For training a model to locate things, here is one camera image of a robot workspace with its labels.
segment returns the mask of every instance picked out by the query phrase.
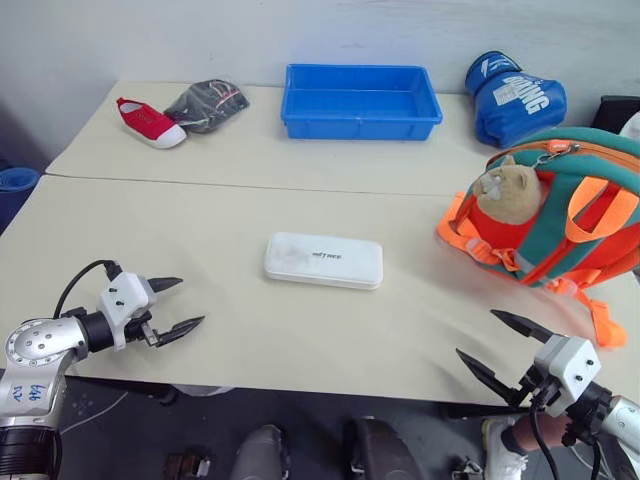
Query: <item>gray shoe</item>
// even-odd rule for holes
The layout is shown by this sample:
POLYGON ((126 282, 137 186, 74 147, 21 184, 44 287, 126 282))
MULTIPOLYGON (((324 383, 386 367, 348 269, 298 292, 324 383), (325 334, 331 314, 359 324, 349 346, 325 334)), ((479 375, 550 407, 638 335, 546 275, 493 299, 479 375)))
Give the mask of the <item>gray shoe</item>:
POLYGON ((289 456, 280 429, 264 425, 254 430, 238 450, 229 480, 286 480, 289 456))

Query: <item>plush toy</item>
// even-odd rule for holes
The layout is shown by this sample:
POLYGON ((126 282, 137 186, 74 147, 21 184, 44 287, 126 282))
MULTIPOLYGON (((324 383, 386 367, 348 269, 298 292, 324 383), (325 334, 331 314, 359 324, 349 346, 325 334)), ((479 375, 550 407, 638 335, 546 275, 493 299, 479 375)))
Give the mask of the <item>plush toy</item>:
POLYGON ((480 210, 500 223, 521 225, 538 212, 543 189, 535 169, 517 165, 507 155, 500 167, 489 170, 473 184, 480 210))

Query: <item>blue bin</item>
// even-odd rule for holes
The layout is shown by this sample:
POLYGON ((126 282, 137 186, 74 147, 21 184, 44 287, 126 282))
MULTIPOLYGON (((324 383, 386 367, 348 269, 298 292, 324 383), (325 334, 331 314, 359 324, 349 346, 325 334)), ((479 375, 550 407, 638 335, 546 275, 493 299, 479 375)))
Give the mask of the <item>blue bin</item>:
POLYGON ((426 140, 442 112, 423 67, 287 67, 280 116, 289 138, 426 140))
POLYGON ((0 171, 0 233, 7 228, 33 187, 40 174, 31 168, 8 168, 0 171))

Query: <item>blue boxing glove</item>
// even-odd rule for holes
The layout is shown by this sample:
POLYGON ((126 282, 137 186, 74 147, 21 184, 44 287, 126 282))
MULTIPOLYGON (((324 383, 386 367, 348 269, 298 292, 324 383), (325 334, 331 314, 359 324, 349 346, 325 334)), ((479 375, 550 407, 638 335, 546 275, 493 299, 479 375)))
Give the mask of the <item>blue boxing glove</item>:
POLYGON ((558 125, 567 113, 560 83, 522 73, 501 52, 487 52, 473 62, 465 87, 475 98, 478 140, 496 147, 558 125))

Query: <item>robotic arm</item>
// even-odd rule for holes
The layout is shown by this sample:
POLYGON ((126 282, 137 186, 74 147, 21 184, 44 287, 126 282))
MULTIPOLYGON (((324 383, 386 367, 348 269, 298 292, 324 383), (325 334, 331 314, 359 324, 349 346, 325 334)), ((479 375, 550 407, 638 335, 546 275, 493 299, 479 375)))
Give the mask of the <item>robotic arm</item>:
POLYGON ((5 345, 7 368, 0 380, 0 480, 55 480, 60 468, 58 424, 66 390, 65 371, 89 352, 122 350, 133 340, 160 347, 193 330, 204 317, 185 320, 159 334, 149 326, 156 293, 181 279, 145 279, 123 272, 111 260, 98 260, 65 289, 53 318, 28 320, 5 345), (60 316, 69 291, 89 270, 104 265, 109 285, 98 311, 84 308, 60 316))
MULTIPOLYGON (((501 310, 491 310, 503 323, 525 337, 533 337, 544 345, 533 365, 520 379, 520 388, 510 388, 495 377, 495 372, 466 353, 456 350, 483 384, 500 395, 510 406, 518 407, 531 394, 530 418, 535 433, 535 415, 545 411, 552 417, 566 414, 571 422, 562 438, 565 446, 576 440, 594 446, 597 453, 601 432, 613 435, 627 454, 636 476, 640 474, 640 406, 633 401, 613 396, 610 390, 593 381, 601 364, 589 340, 557 335, 528 318, 501 310)), ((555 465, 541 444, 552 471, 555 465)), ((599 468, 596 460, 594 470, 599 468)))

